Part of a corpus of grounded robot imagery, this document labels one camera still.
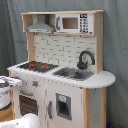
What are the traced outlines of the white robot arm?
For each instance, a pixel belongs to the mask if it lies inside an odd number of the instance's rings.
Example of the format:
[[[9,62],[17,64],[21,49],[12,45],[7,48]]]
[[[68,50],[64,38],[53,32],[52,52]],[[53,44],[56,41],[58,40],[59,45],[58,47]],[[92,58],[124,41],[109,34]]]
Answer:
[[[0,111],[11,105],[10,87],[21,85],[20,79],[0,76]],[[0,128],[41,128],[41,122],[37,115],[29,113],[18,119],[0,122]]]

